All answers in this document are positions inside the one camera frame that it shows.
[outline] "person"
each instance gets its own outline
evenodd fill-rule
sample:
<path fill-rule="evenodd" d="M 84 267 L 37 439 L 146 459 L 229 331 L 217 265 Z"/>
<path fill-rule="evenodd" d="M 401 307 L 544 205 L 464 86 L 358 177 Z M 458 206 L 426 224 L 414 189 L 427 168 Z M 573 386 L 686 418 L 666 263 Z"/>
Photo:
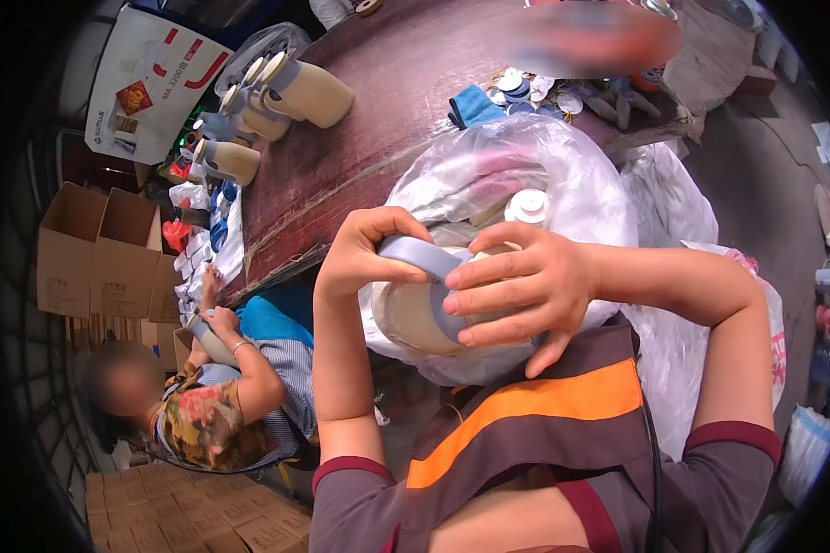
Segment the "person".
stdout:
<path fill-rule="evenodd" d="M 122 439 L 152 457 L 215 472 L 313 454 L 312 336 L 261 296 L 237 312 L 217 306 L 220 279 L 207 266 L 200 316 L 240 369 L 211 363 L 194 338 L 183 370 L 164 382 L 151 348 L 105 342 L 83 370 L 94 431 L 105 452 Z"/>
<path fill-rule="evenodd" d="M 688 249 L 576 243 L 521 223 L 480 232 L 471 252 L 521 251 L 460 266 L 453 315 L 514 309 L 458 335 L 468 346 L 544 334 L 525 367 L 469 387 L 416 438 L 404 481 L 385 465 L 357 291 L 428 282 L 374 243 L 432 241 L 408 212 L 352 212 L 314 292 L 313 553 L 565 550 L 736 551 L 781 452 L 773 431 L 765 299 L 730 259 Z M 652 305 L 711 328 L 682 460 L 658 451 L 639 388 L 638 337 L 616 319 L 576 334 L 592 300 Z"/>

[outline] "white container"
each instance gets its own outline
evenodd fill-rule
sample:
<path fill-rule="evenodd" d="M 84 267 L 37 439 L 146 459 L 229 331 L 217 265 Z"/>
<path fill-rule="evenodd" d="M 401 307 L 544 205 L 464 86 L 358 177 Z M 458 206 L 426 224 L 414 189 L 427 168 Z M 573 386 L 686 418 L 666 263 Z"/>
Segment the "white container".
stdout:
<path fill-rule="evenodd" d="M 547 219 L 547 193 L 537 188 L 526 188 L 513 195 L 504 208 L 504 220 L 543 228 Z"/>
<path fill-rule="evenodd" d="M 332 127 L 354 103 L 354 91 L 322 67 L 290 59 L 279 52 L 267 62 L 255 86 L 268 90 L 268 97 L 289 116 L 307 118 L 320 128 Z"/>

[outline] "dark wooden tabletop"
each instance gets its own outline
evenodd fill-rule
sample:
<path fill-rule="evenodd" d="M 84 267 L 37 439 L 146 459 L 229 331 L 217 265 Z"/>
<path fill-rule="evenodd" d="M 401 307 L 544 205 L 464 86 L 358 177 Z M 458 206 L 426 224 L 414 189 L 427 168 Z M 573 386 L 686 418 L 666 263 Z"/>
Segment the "dark wooden tabletop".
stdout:
<path fill-rule="evenodd" d="M 350 113 L 332 128 L 296 122 L 279 142 L 260 141 L 262 162 L 243 192 L 243 272 L 223 290 L 228 304 L 322 260 L 344 217 L 382 205 L 432 141 L 456 132 L 449 98 L 487 88 L 504 64 L 475 48 L 472 24 L 523 0 L 385 0 L 369 17 L 351 16 L 314 42 L 302 61 L 354 89 Z M 646 94 L 662 112 L 633 111 L 621 132 L 588 109 L 573 125 L 606 153 L 682 135 L 690 121 L 669 91 Z"/>

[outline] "gray handle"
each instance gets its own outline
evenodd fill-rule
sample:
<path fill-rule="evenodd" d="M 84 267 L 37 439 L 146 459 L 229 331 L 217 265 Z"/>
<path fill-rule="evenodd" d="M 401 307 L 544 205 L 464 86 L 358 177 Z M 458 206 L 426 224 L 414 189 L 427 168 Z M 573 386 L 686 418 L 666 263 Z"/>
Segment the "gray handle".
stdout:
<path fill-rule="evenodd" d="M 378 255 L 414 265 L 439 282 L 446 282 L 449 273 L 466 261 L 434 246 L 429 241 L 402 235 L 385 238 L 378 250 Z"/>
<path fill-rule="evenodd" d="M 464 317 L 455 317 L 443 311 L 443 300 L 450 293 L 445 282 L 450 272 L 467 263 L 473 255 L 467 250 L 452 255 L 429 241 L 402 235 L 385 238 L 378 255 L 414 265 L 434 278 L 430 285 L 433 321 L 447 338 L 458 342 L 458 333 L 465 329 L 467 321 Z"/>

